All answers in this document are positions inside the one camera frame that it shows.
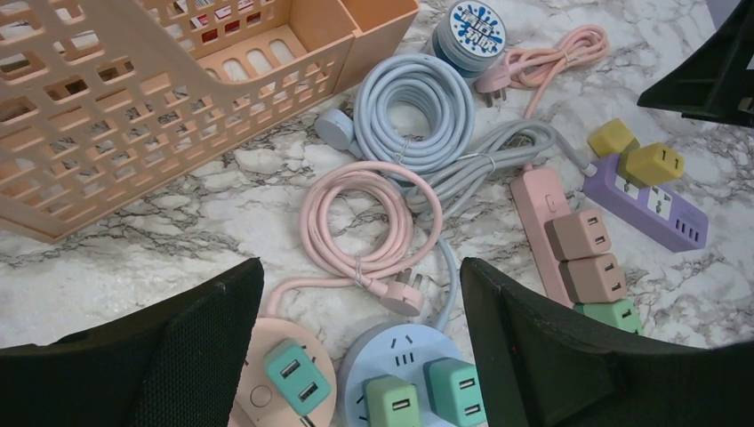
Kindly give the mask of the small pink charger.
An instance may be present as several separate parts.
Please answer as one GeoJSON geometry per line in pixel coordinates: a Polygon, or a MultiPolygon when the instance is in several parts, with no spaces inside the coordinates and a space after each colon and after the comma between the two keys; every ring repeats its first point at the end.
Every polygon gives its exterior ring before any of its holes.
{"type": "Polygon", "coordinates": [[[612,247],[602,213],[597,208],[560,216],[544,224],[550,247],[560,262],[589,258],[612,247]]]}

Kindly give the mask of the yellow usb charger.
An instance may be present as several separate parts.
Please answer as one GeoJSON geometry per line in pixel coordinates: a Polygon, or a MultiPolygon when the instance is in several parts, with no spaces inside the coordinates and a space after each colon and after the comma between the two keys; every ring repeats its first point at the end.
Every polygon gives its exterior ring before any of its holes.
{"type": "Polygon", "coordinates": [[[618,175],[640,189],[679,179],[684,170],[684,158],[662,142],[626,149],[618,164],[618,175]]]}

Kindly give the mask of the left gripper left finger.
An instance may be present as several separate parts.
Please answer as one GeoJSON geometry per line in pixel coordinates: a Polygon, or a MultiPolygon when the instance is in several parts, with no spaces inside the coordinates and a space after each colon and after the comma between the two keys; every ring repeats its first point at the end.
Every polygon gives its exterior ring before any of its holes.
{"type": "Polygon", "coordinates": [[[263,287],[252,258],[104,325],[2,349],[2,425],[227,425],[263,287]]]}

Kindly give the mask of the dark green usb charger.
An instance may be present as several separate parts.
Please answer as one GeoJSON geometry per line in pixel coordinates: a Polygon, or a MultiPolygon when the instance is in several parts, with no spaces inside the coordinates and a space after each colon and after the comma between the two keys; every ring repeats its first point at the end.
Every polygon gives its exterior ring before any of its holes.
{"type": "Polygon", "coordinates": [[[606,325],[629,333],[644,335],[638,310],[627,298],[605,303],[576,303],[574,309],[606,325]]]}

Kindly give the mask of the teal blue usb charger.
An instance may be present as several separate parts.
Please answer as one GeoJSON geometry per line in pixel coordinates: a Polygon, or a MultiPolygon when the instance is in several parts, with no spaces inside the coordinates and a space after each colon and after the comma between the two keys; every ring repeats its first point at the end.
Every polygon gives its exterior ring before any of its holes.
{"type": "Polygon", "coordinates": [[[297,415],[309,415],[332,392],[312,357],[293,338],[277,344],[263,363],[265,374],[297,415]]]}

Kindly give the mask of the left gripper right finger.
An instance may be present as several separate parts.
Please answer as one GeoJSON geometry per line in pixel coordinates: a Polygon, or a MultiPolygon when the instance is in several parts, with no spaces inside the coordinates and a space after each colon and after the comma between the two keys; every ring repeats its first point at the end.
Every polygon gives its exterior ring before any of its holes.
{"type": "Polygon", "coordinates": [[[629,333],[478,258],[460,277],[490,425],[752,425],[751,342],[703,350],[629,333]]]}

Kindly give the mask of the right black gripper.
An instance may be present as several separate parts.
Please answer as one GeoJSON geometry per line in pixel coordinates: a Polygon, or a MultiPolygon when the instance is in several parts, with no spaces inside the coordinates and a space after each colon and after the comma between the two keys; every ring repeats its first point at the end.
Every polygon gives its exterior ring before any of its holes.
{"type": "Polygon", "coordinates": [[[753,126],[753,3],[740,1],[705,44],[638,98],[684,118],[753,126]]]}

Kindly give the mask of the brown pink usb charger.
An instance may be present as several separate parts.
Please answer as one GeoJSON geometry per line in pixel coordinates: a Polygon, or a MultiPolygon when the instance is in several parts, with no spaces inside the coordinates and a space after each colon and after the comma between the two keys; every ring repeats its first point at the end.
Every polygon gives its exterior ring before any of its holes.
{"type": "Polygon", "coordinates": [[[558,269],[572,302],[616,302],[627,295],[624,271],[611,253],[561,262],[558,269]]]}

